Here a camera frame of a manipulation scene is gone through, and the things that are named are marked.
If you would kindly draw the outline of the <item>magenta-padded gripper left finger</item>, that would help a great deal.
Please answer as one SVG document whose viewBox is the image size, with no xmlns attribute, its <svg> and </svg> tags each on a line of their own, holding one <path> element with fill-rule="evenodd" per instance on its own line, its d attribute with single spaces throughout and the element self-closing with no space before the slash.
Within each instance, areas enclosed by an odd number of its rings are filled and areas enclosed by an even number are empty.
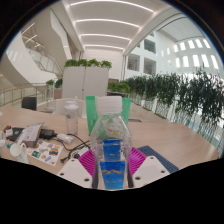
<svg viewBox="0 0 224 224">
<path fill-rule="evenodd" d="M 94 155 L 88 150 L 78 159 L 69 159 L 58 172 L 58 176 L 81 187 L 96 189 L 98 178 L 95 171 Z"/>
</svg>

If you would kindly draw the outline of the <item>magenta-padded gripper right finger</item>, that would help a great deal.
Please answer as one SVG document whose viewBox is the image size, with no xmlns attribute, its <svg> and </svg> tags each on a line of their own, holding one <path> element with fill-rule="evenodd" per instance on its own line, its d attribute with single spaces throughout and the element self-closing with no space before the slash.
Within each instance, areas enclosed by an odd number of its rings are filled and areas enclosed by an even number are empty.
<svg viewBox="0 0 224 224">
<path fill-rule="evenodd" d="M 130 188 L 143 187 L 169 174 L 170 172 L 155 156 L 146 156 L 140 150 L 132 149 L 128 173 Z"/>
</svg>

